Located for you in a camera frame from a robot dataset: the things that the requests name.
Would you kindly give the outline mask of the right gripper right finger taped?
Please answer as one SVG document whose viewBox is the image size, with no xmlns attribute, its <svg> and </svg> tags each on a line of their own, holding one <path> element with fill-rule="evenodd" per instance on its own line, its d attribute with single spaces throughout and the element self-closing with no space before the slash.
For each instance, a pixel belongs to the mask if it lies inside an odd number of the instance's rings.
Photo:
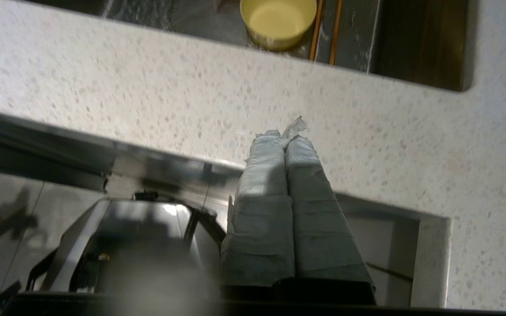
<svg viewBox="0 0 506 316">
<path fill-rule="evenodd" d="M 356 281 L 374 286 L 307 128 L 296 118 L 284 131 L 286 178 L 293 201 L 298 277 Z"/>
</svg>

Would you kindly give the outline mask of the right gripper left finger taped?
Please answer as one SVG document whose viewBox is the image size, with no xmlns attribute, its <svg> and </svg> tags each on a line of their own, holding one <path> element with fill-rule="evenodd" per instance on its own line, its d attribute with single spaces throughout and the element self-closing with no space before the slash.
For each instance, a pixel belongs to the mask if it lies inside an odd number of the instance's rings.
<svg viewBox="0 0 506 316">
<path fill-rule="evenodd" d="M 226 285 L 269 287 L 295 275 L 285 143 L 279 131 L 270 130 L 251 144 L 220 248 Z"/>
</svg>

